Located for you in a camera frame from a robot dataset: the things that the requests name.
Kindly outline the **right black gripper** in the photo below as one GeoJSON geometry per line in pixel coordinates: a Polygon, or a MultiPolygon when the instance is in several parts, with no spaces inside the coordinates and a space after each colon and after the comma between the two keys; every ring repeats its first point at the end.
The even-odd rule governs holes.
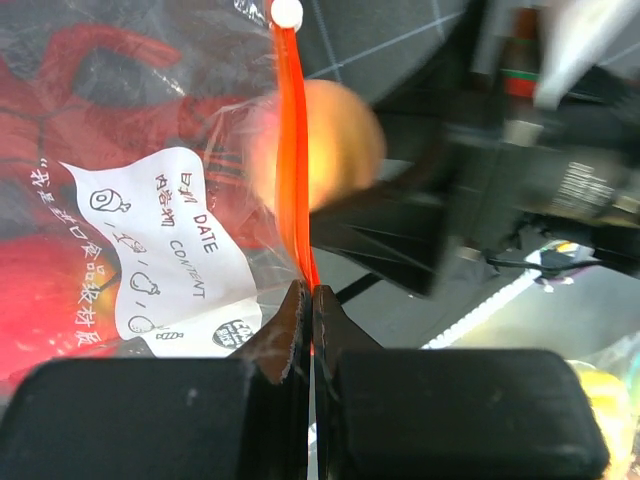
{"type": "Polygon", "coordinates": [[[523,269],[548,240],[639,273],[639,86],[590,67],[554,110],[533,103],[539,11],[520,12],[496,70],[473,72],[486,1],[471,1],[445,43],[374,107],[397,176],[313,213],[314,247],[420,296],[464,258],[523,269]]]}

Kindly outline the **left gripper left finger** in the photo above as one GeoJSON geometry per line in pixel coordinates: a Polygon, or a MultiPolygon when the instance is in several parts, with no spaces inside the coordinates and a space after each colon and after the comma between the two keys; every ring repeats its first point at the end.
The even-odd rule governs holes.
{"type": "Polygon", "coordinates": [[[68,359],[17,389],[1,422],[5,479],[303,479],[311,295],[217,359],[68,359]]]}

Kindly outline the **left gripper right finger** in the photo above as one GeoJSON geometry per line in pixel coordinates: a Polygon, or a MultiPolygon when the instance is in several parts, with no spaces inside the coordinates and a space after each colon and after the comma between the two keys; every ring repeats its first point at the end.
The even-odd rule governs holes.
{"type": "Polygon", "coordinates": [[[610,455],[570,365],[540,349],[389,349],[313,293],[323,479],[597,479],[610,455]]]}

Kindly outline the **toy peach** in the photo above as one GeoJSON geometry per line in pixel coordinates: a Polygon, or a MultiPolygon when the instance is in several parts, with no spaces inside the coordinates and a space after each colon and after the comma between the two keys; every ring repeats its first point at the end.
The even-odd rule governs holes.
{"type": "MultiPolygon", "coordinates": [[[[304,82],[308,127],[309,208],[315,211],[375,183],[386,157],[370,106],[344,85],[304,82]]],[[[264,97],[248,117],[246,168],[253,193],[275,210],[279,98],[264,97]]]]}

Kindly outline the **orange zip top bag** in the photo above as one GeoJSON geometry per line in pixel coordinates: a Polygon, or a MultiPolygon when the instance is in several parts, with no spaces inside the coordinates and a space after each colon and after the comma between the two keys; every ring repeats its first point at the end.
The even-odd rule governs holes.
{"type": "Polygon", "coordinates": [[[317,278],[309,240],[307,121],[296,34],[297,1],[5,1],[1,66],[31,79],[52,35],[76,24],[131,30],[181,53],[149,67],[97,48],[80,65],[75,92],[100,104],[155,105],[194,97],[239,96],[248,113],[238,132],[246,168],[248,117],[261,99],[279,98],[275,210],[278,242],[244,248],[209,210],[204,163],[173,146],[119,168],[88,170],[60,162],[66,192],[45,204],[29,235],[96,241],[117,259],[119,338],[73,356],[146,351],[155,357],[224,357],[267,321],[280,291],[297,277],[317,278]]]}

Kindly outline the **red toy lobster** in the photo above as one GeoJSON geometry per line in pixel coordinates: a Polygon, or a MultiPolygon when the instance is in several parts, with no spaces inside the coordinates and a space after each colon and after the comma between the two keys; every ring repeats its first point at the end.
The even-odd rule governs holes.
{"type": "Polygon", "coordinates": [[[179,50],[131,30],[76,24],[54,33],[33,78],[1,66],[1,230],[10,237],[31,230],[45,204],[70,188],[60,162],[88,170],[128,166],[164,148],[184,146],[204,163],[209,210],[244,248],[275,245],[273,216],[249,190],[238,129],[248,113],[239,96],[185,96],[155,105],[100,104],[75,92],[86,57],[97,48],[144,66],[168,67],[179,50]]]}

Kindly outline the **red toy apple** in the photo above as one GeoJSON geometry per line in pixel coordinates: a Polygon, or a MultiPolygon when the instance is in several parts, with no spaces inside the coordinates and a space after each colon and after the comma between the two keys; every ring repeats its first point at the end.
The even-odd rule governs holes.
{"type": "Polygon", "coordinates": [[[120,286],[112,250],[91,240],[35,234],[1,243],[1,381],[119,338],[120,286]]]}

